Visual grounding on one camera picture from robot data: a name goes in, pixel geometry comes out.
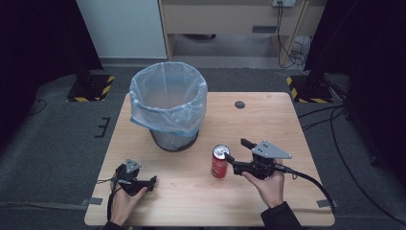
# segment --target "soda can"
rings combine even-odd
[[[225,154],[230,154],[230,149],[224,145],[215,146],[212,157],[212,175],[217,178],[222,178],[227,173],[228,163]]]

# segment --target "electrical outlet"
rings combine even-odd
[[[281,5],[281,3],[282,3],[282,5],[284,7],[289,8],[289,7],[294,7],[295,6],[296,0],[273,0],[272,6],[273,7],[279,7]]]

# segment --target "wall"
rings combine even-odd
[[[157,0],[77,0],[99,57],[167,58]]]

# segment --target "sleeve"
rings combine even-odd
[[[122,226],[115,224],[114,222],[107,222],[102,230],[124,230]]]
[[[267,230],[302,230],[302,226],[296,219],[289,205],[284,202],[274,208],[270,208],[260,214],[265,229]]]

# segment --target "hand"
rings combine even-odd
[[[281,164],[282,160],[277,159],[276,163]],[[258,189],[260,197],[269,208],[274,208],[283,203],[284,175],[282,172],[274,171],[271,176],[263,180],[257,179],[248,172],[242,172],[241,175]]]
[[[138,201],[140,201],[141,197],[147,192],[147,187],[141,189],[137,195],[131,196],[117,183],[116,191],[113,197],[110,221],[123,226]]]

